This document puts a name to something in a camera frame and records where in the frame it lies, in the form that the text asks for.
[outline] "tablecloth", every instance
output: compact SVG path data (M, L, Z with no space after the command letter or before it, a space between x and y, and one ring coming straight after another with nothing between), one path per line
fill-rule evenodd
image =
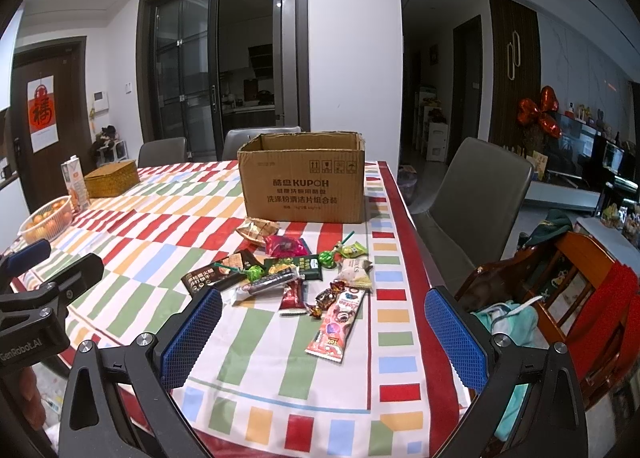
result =
M319 321L279 317L279 297L226 306L176 404L217 457L428 456L457 424L468 397L424 318L429 284L413 226L385 163L367 163L366 222L281 222L314 252L350 241L369 250L374 292L358 313L342 364L304 352ZM156 332L190 300L180 278L239 248L245 217L237 162L139 170L141 183L100 199L22 276L37 287L81 256L104 261L104 278L69 307L69 364L85 339L127 345ZM326 288L309 282L308 297ZM122 396L145 424L130 386Z

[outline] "gray chair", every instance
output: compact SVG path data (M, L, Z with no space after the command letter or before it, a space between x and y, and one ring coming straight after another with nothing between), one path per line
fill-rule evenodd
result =
M460 145L433 204L414 216L452 295L476 267L500 260L532 172L497 145L476 138Z
M295 127L246 127L244 129L230 129L226 133L225 148L222 150L223 160L237 160L238 149L258 134L266 133L300 133L300 126Z
M184 136L147 142L142 145L138 155L139 168L158 167L188 161L187 139Z

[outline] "red heart balloon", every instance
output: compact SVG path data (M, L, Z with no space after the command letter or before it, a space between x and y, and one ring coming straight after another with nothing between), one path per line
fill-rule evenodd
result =
M547 133L549 136L552 136L553 138L560 138L562 136L560 126L556 123L556 120L548 114L542 114L540 118L538 118L538 123L540 124L540 127L542 127L542 131Z
M556 92L551 86L545 86L540 91L540 110L542 112L557 111L559 108Z
M518 122L526 126L532 123L540 114L536 103L530 98L523 98L518 102Z

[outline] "marble wall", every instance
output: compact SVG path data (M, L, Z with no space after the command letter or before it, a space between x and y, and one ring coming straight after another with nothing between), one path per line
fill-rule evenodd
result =
M538 13L540 28L541 84L556 92L560 111L584 104L604 111L620 139L635 140L633 102L629 77L594 44L558 21Z

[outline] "plastic fruit basket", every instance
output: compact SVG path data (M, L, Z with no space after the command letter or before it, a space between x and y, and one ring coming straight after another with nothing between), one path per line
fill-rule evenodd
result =
M73 219L71 196L62 196L43 205L29 216L20 226L18 235L29 245L43 238L53 241L65 231Z

